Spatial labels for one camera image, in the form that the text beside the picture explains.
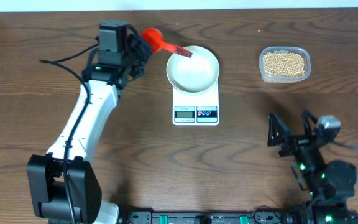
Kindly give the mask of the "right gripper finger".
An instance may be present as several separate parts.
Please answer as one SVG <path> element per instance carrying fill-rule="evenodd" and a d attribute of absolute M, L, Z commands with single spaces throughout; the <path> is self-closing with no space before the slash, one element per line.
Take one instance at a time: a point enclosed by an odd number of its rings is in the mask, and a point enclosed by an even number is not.
<path fill-rule="evenodd" d="M 303 120 L 303 127 L 304 127 L 304 133 L 307 136 L 313 135 L 313 130 L 310 125 L 310 121 L 312 121 L 314 124 L 318 122 L 318 118 L 313 115 L 309 110 L 303 110 L 301 114 L 301 118 Z"/>
<path fill-rule="evenodd" d="M 269 114 L 268 123 L 268 147 L 279 146 L 288 141 L 288 138 L 292 136 L 292 131 L 276 113 Z"/>

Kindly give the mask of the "red measuring scoop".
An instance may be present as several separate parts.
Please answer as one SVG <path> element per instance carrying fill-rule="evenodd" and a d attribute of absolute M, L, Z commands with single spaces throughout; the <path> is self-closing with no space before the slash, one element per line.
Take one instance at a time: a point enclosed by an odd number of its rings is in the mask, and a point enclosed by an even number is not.
<path fill-rule="evenodd" d="M 153 54 L 157 53 L 159 50 L 166 50 L 173 54 L 188 58 L 193 56 L 193 53 L 184 47 L 166 42 L 163 34 L 154 27 L 144 29 L 141 36 L 151 46 Z"/>

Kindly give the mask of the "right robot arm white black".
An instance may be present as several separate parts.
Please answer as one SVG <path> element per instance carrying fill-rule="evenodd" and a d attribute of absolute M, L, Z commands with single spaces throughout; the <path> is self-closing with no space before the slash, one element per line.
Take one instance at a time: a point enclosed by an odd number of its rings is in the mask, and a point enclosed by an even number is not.
<path fill-rule="evenodd" d="M 341 122 L 333 115 L 317 118 L 310 111 L 301 114 L 304 133 L 293 134 L 276 114 L 268 116 L 267 145 L 278 146 L 279 156 L 293 156 L 291 164 L 298 185 L 310 193 L 310 200 L 283 212 L 284 224 L 357 224 L 358 213 L 347 207 L 347 200 L 355 195 L 356 167 L 342 160 L 325 162 L 320 149 L 334 142 Z"/>

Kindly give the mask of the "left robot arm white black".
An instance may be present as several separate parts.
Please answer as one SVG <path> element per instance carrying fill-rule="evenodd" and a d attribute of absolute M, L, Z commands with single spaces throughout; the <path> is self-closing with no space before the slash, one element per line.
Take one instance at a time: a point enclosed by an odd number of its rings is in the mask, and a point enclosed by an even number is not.
<path fill-rule="evenodd" d="M 144 75 L 151 46 L 127 22 L 99 24 L 98 42 L 87 49 L 80 75 L 53 60 L 77 78 L 80 94 L 58 139 L 44 155 L 32 155 L 27 177 L 34 213 L 49 223 L 118 223 L 119 206 L 102 199 L 93 160 L 106 121 L 129 82 Z"/>

